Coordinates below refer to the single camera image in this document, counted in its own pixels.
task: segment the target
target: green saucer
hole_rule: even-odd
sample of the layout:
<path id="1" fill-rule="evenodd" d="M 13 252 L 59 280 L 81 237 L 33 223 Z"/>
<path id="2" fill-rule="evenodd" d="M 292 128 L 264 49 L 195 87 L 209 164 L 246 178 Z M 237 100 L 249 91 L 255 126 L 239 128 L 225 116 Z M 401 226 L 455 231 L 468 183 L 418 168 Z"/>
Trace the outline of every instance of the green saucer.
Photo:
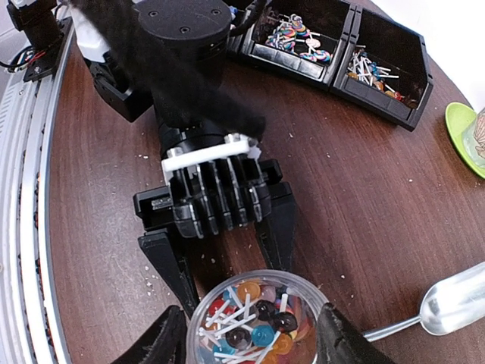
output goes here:
<path id="1" fill-rule="evenodd" d="M 468 156 L 463 145 L 462 134 L 474 122 L 477 113 L 467 105 L 452 102 L 446 108 L 446 127 L 458 154 L 476 174 L 485 179 L 485 169 L 478 167 Z"/>

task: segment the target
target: cup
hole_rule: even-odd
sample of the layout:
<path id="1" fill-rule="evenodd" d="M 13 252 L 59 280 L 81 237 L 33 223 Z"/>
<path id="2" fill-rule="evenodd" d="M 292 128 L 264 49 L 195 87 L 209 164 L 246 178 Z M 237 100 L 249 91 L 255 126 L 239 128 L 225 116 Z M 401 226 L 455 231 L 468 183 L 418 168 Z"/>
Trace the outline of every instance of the cup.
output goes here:
<path id="1" fill-rule="evenodd" d="M 275 270 L 250 271 L 202 300 L 187 331 L 187 362 L 312 364 L 316 323 L 328 299 L 307 280 Z"/>
<path id="2" fill-rule="evenodd" d="M 480 168 L 485 168 L 485 108 L 462 134 L 466 153 Z"/>

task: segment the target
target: black tray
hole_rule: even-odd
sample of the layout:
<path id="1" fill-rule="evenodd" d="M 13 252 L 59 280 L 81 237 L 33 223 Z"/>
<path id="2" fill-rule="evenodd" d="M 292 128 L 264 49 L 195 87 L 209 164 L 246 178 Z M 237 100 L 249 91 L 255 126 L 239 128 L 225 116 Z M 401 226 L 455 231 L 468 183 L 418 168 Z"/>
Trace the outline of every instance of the black tray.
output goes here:
<path id="1" fill-rule="evenodd" d="M 349 39 L 330 91 L 413 131 L 433 89 L 433 77 L 423 37 L 361 7 L 355 9 L 352 34 L 356 33 L 358 40 Z M 408 107 L 404 102 L 347 75 L 356 44 L 365 45 L 365 51 L 372 61 L 390 68 L 392 74 L 399 75 L 398 80 L 389 80 L 388 84 L 407 96 L 408 100 L 414 99 L 417 107 Z"/>
<path id="2" fill-rule="evenodd" d="M 228 45 L 228 55 L 237 61 L 266 67 L 276 72 L 290 75 L 292 78 L 311 83 L 322 89 L 329 89 L 337 71 L 340 69 L 342 57 L 347 49 L 347 42 L 356 39 L 352 34 L 352 20 L 356 5 L 340 0 L 274 0 L 265 10 L 264 15 L 248 32 L 232 38 Z M 247 17 L 251 8 L 242 17 Z M 313 62 L 298 55 L 290 54 L 265 45 L 264 42 L 277 27 L 271 23 L 274 14 L 290 16 L 297 14 L 303 23 L 313 32 L 320 33 L 318 37 L 323 49 L 333 54 L 329 64 Z"/>

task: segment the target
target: white background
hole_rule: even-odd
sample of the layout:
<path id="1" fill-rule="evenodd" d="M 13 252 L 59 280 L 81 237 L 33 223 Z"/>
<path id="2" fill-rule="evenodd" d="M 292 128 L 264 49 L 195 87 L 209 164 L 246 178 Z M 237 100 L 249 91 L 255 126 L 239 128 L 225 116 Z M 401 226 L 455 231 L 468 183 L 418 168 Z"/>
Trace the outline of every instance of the white background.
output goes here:
<path id="1" fill-rule="evenodd" d="M 373 0 L 391 18 L 424 36 L 430 56 L 472 107 L 485 107 L 484 0 Z M 0 35 L 12 28 L 0 7 Z"/>

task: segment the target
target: brown wooden surface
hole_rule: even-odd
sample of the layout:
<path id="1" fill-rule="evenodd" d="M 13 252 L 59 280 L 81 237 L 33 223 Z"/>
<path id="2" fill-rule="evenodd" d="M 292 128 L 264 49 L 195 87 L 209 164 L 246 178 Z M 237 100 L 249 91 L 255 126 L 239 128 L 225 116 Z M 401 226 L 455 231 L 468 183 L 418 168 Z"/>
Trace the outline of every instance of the brown wooden surface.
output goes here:
<path id="1" fill-rule="evenodd" d="M 413 133 L 283 77 L 234 64 L 225 74 L 226 90 L 267 115 L 264 153 L 295 193 L 295 272 L 362 330 L 415 315 L 429 286 L 484 260 L 485 184 L 444 122 L 446 105 L 465 100 L 434 63 L 432 73 Z M 132 195 L 161 184 L 154 115 L 129 124 L 111 110 L 73 47 L 56 123 L 51 234 L 62 323 L 74 364 L 104 364 L 177 302 L 136 240 Z M 264 267 L 252 229 L 200 242 L 192 263 L 201 295 Z M 398 364 L 481 364 L 484 337 L 482 321 L 445 337 L 416 326 L 376 345 Z"/>

